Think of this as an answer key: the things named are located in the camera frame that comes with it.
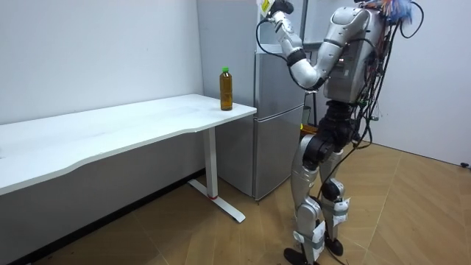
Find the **desk top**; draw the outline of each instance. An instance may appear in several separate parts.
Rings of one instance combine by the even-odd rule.
[[[218,99],[185,95],[0,125],[0,195],[256,112],[239,104],[222,111]]]

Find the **white wall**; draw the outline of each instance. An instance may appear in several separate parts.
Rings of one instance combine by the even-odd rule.
[[[419,0],[425,10],[421,30],[406,40],[399,33],[379,99],[380,121],[373,142],[429,158],[471,162],[468,62],[471,60],[465,1]],[[410,35],[420,19],[414,13]],[[319,117],[325,98],[318,94]]]
[[[0,3],[0,124],[202,93],[194,0]]]
[[[202,93],[196,0],[0,2],[0,124],[187,93]],[[0,197],[0,264],[202,169],[201,137]]]

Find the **wooden floor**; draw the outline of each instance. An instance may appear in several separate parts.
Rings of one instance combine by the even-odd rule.
[[[371,146],[348,158],[338,179],[352,198],[339,228],[343,262],[470,264],[469,170]],[[289,181],[260,204],[219,183],[222,198],[246,215],[242,224],[185,185],[35,264],[287,264],[283,249],[295,245]],[[336,264],[327,252],[319,262]]]

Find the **refrigerator door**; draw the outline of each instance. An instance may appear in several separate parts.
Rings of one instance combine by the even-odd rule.
[[[255,122],[255,199],[277,188],[291,174],[300,142],[302,107]]]
[[[255,107],[258,120],[304,104],[304,90],[291,79],[286,63],[270,54],[255,58]]]

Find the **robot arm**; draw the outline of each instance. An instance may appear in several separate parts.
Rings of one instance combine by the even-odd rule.
[[[278,42],[296,82],[304,88],[318,89],[339,61],[345,45],[353,36],[366,29],[369,14],[361,8],[338,9],[330,19],[327,35],[318,52],[317,64],[313,67],[306,59],[300,37],[286,17],[286,13],[289,14],[292,10],[291,3],[276,0],[264,15],[275,26]]]

